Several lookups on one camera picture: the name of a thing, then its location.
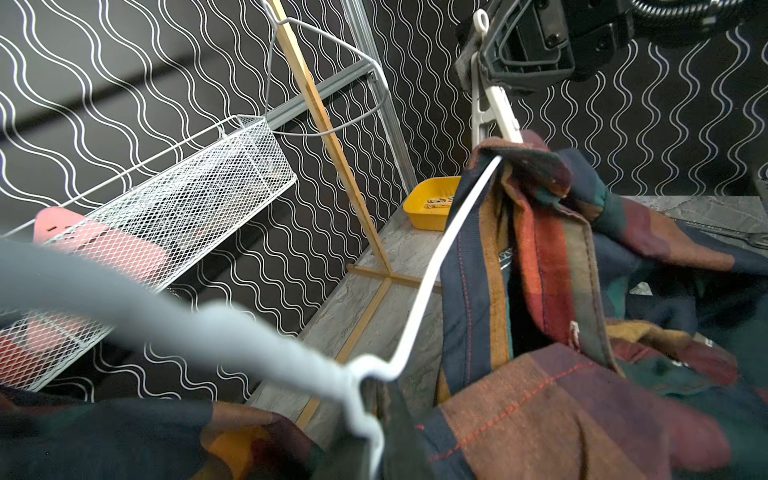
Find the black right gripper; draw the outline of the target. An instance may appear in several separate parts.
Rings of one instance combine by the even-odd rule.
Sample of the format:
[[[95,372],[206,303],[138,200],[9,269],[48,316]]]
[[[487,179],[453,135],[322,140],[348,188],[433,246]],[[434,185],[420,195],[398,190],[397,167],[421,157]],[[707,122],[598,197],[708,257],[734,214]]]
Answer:
[[[586,81],[634,36],[628,1],[485,1],[482,34],[469,15],[456,27],[455,72],[471,90],[471,61],[490,84],[536,93],[559,82]]]

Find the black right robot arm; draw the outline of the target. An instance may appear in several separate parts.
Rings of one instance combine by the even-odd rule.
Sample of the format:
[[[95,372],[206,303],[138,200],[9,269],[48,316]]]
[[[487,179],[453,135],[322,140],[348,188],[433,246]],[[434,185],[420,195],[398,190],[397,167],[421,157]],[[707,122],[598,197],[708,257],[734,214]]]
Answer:
[[[764,1],[487,1],[485,32],[456,29],[454,70],[464,90],[471,68],[525,97],[563,81],[583,82],[634,38],[665,47],[701,42],[767,14]]]

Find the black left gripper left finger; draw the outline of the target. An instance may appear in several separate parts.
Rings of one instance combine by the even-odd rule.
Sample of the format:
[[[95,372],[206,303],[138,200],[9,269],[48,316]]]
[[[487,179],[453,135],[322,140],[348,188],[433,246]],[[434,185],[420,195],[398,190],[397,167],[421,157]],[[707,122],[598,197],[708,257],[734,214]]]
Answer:
[[[368,480],[368,440],[353,435],[339,438],[326,452],[312,479]]]

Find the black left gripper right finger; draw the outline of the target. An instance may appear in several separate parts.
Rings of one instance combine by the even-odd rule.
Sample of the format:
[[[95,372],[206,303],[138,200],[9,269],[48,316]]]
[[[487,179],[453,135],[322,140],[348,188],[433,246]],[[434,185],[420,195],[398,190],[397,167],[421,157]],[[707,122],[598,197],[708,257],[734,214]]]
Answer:
[[[384,433],[381,479],[434,479],[406,400],[395,382],[377,385],[377,419]]]

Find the white wire hanger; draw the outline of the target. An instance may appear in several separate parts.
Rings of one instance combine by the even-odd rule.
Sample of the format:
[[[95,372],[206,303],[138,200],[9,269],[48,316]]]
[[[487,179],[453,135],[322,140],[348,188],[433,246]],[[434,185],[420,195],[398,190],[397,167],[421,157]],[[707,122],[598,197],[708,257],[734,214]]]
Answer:
[[[359,58],[359,60],[353,63],[351,66],[345,67],[343,70],[339,71],[333,76],[321,81],[316,86],[316,88],[318,89],[318,95],[322,100],[334,94],[339,93],[341,90],[352,85],[354,82],[370,76],[373,76],[374,80],[380,86],[383,86],[386,90],[384,98],[382,100],[377,100],[374,107],[364,111],[358,117],[355,117],[352,120],[349,120],[346,123],[341,124],[340,126],[332,128],[330,130],[331,133],[336,133],[340,130],[350,127],[351,125],[361,122],[362,120],[379,112],[379,110],[384,106],[385,101],[390,97],[390,94],[389,94],[389,86],[387,83],[387,79],[384,75],[384,72],[382,70],[380,63],[377,60],[374,60],[370,55],[364,53],[357,47],[347,43],[343,39],[323,29],[320,29],[312,24],[309,24],[300,19],[289,17],[289,16],[285,16],[283,19],[279,19],[276,9],[268,1],[260,1],[260,5],[265,11],[266,18],[268,20],[268,23],[271,29],[270,39],[267,47],[267,58],[266,58],[266,83],[265,83],[266,102],[265,102],[265,108],[264,108],[264,111],[265,111],[264,118],[265,118],[265,121],[267,122],[267,125],[275,134],[283,135],[283,136],[296,136],[296,137],[321,136],[321,133],[288,133],[284,131],[279,131],[280,127],[284,126],[288,122],[294,121],[298,116],[309,111],[309,105],[307,101],[300,99],[298,96],[284,102],[283,104],[275,108],[272,108],[270,106],[270,89],[273,84],[273,73],[272,73],[273,55],[274,55],[275,46],[277,43],[277,32],[279,27],[298,26],[304,30],[309,30],[317,34],[319,37],[324,38],[329,42],[333,42],[339,48],[343,48]]]

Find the white clothespin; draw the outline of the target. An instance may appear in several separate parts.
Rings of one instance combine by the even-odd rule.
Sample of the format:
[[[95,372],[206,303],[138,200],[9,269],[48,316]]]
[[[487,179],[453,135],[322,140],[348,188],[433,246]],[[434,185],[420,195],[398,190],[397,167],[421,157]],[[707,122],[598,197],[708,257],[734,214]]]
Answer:
[[[472,81],[472,144],[490,137],[489,127],[495,124],[501,137],[507,141],[521,144],[523,137],[520,124],[512,110],[511,102],[505,90],[491,85],[480,69],[479,53],[471,58]]]

